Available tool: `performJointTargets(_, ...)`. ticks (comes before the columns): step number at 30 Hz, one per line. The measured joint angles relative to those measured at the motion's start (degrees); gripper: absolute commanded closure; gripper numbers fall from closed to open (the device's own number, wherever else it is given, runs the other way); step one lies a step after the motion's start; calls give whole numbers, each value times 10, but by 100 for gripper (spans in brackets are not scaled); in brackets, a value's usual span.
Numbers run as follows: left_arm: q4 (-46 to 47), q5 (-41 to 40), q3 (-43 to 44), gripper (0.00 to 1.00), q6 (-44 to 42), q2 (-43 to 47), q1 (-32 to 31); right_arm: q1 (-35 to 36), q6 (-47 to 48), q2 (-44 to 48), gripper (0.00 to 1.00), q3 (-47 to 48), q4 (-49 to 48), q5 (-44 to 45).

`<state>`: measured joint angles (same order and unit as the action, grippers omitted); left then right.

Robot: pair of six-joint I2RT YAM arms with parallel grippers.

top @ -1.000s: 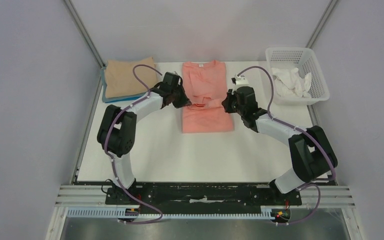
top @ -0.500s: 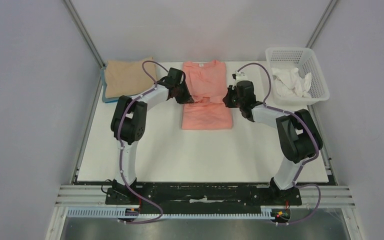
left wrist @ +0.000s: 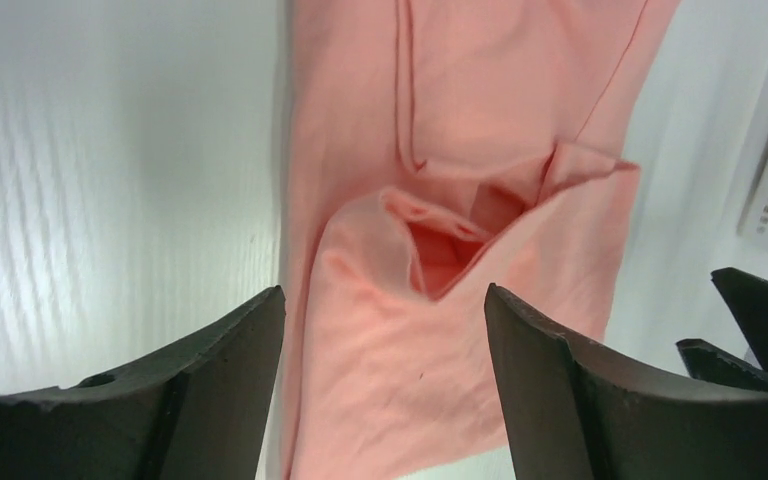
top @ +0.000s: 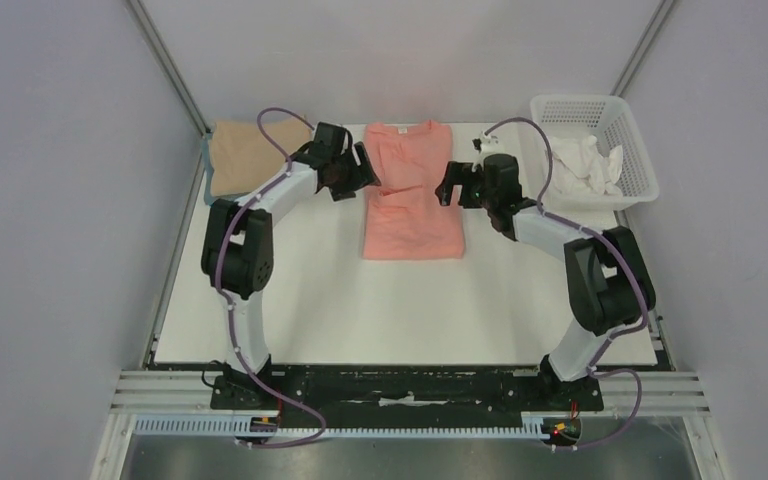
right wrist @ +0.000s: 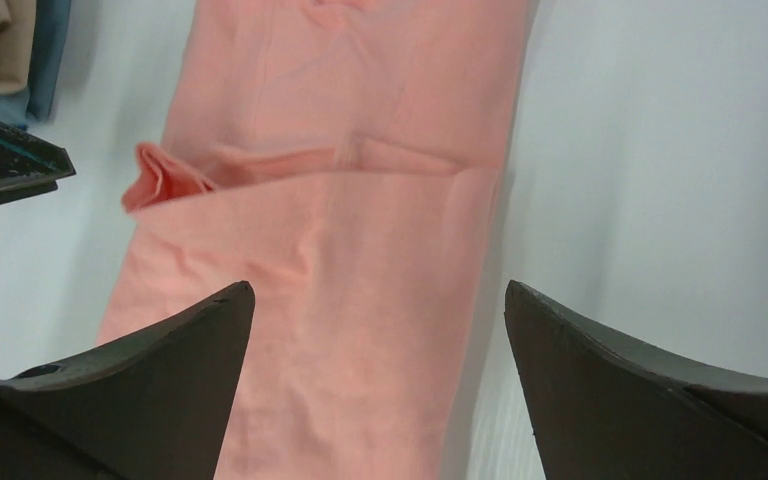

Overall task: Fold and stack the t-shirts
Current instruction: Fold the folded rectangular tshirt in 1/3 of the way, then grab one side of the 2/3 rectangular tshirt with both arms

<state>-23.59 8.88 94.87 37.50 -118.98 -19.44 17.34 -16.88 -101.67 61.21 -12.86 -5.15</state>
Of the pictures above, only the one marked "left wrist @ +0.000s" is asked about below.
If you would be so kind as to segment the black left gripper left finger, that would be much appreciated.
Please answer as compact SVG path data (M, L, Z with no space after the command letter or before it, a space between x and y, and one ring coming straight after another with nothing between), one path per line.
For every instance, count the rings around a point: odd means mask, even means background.
M268 288L78 385L0 395L0 479L252 479L283 341Z

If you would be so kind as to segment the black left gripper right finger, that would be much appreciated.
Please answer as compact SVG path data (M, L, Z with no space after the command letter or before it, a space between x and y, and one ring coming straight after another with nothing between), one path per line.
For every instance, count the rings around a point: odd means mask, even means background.
M498 286L485 318L519 479L768 479L768 392L668 372Z

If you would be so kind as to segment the pink t shirt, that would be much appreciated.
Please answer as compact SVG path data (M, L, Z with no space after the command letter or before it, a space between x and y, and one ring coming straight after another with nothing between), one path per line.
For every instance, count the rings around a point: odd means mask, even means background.
M281 472L507 443L490 284L602 339L674 1L297 1Z

